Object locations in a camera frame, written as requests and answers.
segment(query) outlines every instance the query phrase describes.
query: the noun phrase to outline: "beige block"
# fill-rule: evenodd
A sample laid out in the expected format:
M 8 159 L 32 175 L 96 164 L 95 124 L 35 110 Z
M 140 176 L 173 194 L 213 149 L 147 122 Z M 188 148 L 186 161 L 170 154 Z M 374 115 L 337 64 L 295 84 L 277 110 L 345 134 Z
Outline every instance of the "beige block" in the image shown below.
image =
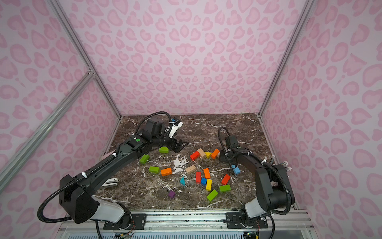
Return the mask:
M 202 150 L 202 148 L 198 149 L 197 151 L 200 154 L 200 158 L 205 158 L 206 157 L 206 153 Z
M 186 173 L 187 174 L 190 174 L 190 173 L 195 172 L 195 171 L 196 171 L 195 165 L 191 165 L 188 168 L 186 168 Z

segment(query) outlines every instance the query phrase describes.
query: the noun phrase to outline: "pink leopard print wall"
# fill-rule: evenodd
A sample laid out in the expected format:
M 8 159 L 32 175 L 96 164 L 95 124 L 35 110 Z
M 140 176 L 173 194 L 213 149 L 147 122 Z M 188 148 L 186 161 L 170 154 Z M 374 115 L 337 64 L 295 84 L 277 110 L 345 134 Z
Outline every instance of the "pink leopard print wall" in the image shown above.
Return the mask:
M 44 0 L 0 3 L 0 172 L 84 76 Z
M 264 120 L 320 238 L 381 238 L 382 1 L 318 2 Z
M 62 0 L 123 114 L 258 112 L 305 0 Z
M 100 89 L 90 82 L 0 195 L 0 238 L 54 238 L 60 223 L 39 221 L 38 207 L 63 176 L 75 176 L 99 161 L 116 122 Z M 49 218 L 65 214 L 58 197 L 44 210 Z

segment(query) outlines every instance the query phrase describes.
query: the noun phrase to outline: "red block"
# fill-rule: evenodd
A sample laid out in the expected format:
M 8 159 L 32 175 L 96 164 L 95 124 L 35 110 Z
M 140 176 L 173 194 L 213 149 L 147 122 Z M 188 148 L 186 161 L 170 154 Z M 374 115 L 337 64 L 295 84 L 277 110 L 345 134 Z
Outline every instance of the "red block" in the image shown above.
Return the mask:
M 222 185 L 227 185 L 228 181 L 230 180 L 231 176 L 226 174 L 222 180 Z
M 196 183 L 199 184 L 201 180 L 202 180 L 202 173 L 196 172 Z
M 197 157 L 199 157 L 200 156 L 200 153 L 198 152 L 198 151 L 196 151 L 195 153 L 193 153 L 193 154 L 191 154 L 190 155 L 190 158 L 192 159 L 192 160 L 195 160 Z

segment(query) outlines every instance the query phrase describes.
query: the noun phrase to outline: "purple block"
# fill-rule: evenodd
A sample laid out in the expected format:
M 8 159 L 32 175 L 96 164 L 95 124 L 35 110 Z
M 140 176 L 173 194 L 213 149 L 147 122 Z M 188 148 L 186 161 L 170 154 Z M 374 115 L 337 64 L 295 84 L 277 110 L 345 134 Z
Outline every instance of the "purple block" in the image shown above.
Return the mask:
M 175 198 L 175 195 L 176 195 L 176 193 L 175 193 L 174 191 L 170 191 L 170 192 L 168 193 L 168 196 L 169 196 L 170 198 Z

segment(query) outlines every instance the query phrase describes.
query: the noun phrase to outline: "brown marble surface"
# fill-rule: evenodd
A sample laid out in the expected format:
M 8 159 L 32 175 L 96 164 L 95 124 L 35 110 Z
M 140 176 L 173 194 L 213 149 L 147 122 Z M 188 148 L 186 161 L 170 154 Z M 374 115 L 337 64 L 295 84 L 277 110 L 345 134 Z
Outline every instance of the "brown marble surface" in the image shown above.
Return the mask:
M 96 196 L 114 202 L 122 202 L 130 209 L 182 209 L 182 208 L 238 208 L 256 196 L 255 178 L 242 165 L 237 176 L 227 163 L 218 159 L 190 159 L 190 155 L 202 148 L 205 152 L 220 149 L 217 129 L 225 126 L 231 135 L 236 135 L 242 146 L 251 149 L 260 157 L 270 158 L 271 153 L 264 133 L 255 114 L 206 114 L 206 115 L 172 115 L 181 119 L 183 126 L 178 129 L 177 139 L 190 142 L 180 153 L 159 153 L 158 149 L 149 153 L 146 165 L 137 160 L 118 172 L 118 186 L 100 189 Z M 110 151 L 129 137 L 142 116 L 125 116 L 118 128 Z M 196 184 L 195 172 L 186 174 L 185 168 L 194 164 L 197 172 L 209 168 L 212 178 L 212 190 L 219 194 L 212 202 L 207 200 L 206 187 Z M 173 174 L 162 177 L 149 172 L 150 166 L 160 169 L 171 167 Z M 225 174 L 231 176 L 228 184 L 230 192 L 220 193 L 219 186 Z M 185 176 L 186 187 L 179 181 Z M 169 190 L 176 192 L 176 197 L 168 196 Z

